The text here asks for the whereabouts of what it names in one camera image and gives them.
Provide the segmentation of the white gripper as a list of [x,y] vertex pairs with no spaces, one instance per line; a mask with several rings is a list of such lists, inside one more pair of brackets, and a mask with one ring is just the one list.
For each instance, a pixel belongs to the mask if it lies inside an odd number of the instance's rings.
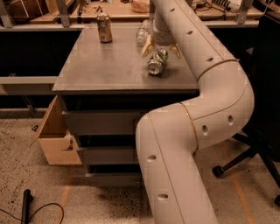
[[142,57],[146,57],[154,49],[154,43],[159,46],[170,46],[170,50],[176,55],[177,59],[179,60],[181,58],[179,45],[175,44],[176,41],[172,33],[170,31],[162,31],[155,25],[153,25],[151,35],[147,37],[142,48]]

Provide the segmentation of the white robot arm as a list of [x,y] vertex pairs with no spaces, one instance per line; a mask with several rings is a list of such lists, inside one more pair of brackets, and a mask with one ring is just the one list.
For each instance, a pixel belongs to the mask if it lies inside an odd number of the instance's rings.
[[152,0],[154,26],[166,28],[199,85],[199,96],[144,115],[136,152],[155,224],[219,224],[194,161],[196,151],[239,132],[254,93],[239,61],[186,0]]

